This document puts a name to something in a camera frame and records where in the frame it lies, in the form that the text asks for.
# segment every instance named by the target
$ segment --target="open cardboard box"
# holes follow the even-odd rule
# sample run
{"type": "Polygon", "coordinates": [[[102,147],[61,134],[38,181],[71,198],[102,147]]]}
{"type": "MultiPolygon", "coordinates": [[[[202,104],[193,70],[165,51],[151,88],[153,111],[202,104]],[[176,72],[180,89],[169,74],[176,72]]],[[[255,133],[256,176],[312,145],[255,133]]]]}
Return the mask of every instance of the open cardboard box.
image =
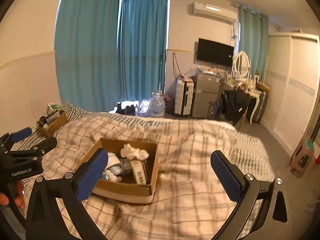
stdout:
{"type": "Polygon", "coordinates": [[[92,192],[103,197],[124,202],[148,204],[153,199],[159,168],[156,144],[143,141],[121,141],[100,138],[80,161],[77,169],[82,163],[87,162],[99,148],[103,148],[107,152],[113,152],[119,157],[121,149],[124,147],[124,144],[127,143],[130,143],[130,145],[135,148],[145,149],[149,153],[146,167],[148,184],[146,186],[138,186],[134,182],[133,175],[133,180],[123,177],[122,182],[112,182],[105,179],[99,179],[92,192]]]}
{"type": "Polygon", "coordinates": [[[52,124],[50,124],[47,129],[39,127],[39,130],[49,138],[53,136],[56,130],[58,130],[62,125],[66,123],[68,123],[68,118],[66,112],[63,112],[63,114],[60,115],[52,124]]]}

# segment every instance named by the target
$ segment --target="wardrobe door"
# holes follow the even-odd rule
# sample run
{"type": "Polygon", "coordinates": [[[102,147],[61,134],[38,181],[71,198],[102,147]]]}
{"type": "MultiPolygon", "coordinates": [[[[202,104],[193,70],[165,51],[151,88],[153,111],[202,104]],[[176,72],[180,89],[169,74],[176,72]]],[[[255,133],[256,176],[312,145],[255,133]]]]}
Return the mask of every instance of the wardrobe door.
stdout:
{"type": "Polygon", "coordinates": [[[270,36],[265,84],[271,87],[262,123],[272,129],[284,96],[290,56],[289,36],[270,36]]]}
{"type": "Polygon", "coordinates": [[[307,129],[315,105],[319,82],[318,43],[292,37],[289,82],[274,132],[291,151],[307,129]]]}

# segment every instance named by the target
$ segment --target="white table leg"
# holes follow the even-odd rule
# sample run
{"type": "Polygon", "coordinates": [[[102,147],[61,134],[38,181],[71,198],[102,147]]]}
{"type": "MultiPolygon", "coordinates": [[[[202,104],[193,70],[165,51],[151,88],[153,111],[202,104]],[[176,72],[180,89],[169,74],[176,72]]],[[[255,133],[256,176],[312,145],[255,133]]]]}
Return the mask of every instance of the white table leg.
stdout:
{"type": "Polygon", "coordinates": [[[256,105],[254,106],[254,109],[253,109],[251,117],[250,117],[250,124],[252,124],[252,117],[253,117],[254,113],[256,112],[256,110],[258,108],[258,105],[259,105],[259,102],[260,102],[260,95],[258,95],[256,97],[256,99],[257,99],[257,102],[256,102],[256,105]]]}

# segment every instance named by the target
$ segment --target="white bottle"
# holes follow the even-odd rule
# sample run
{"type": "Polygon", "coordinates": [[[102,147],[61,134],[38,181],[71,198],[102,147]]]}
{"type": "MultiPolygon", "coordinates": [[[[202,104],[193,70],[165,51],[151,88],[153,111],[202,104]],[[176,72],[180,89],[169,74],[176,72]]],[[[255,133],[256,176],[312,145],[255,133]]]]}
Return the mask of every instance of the white bottle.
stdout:
{"type": "Polygon", "coordinates": [[[160,96],[159,90],[157,93],[152,93],[153,97],[150,99],[149,114],[151,117],[164,116],[165,102],[162,96],[160,96]]]}

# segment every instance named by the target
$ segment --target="refrigerator door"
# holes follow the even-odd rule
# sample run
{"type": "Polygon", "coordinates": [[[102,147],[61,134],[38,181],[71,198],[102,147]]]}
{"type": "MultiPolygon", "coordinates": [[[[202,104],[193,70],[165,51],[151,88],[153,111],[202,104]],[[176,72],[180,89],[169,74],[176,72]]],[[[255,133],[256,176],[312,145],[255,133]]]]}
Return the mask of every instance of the refrigerator door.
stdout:
{"type": "Polygon", "coordinates": [[[210,109],[209,102],[216,102],[218,93],[196,92],[194,97],[192,117],[207,118],[210,109]]]}
{"type": "Polygon", "coordinates": [[[198,73],[196,90],[209,93],[218,93],[219,78],[215,75],[198,73]]]}

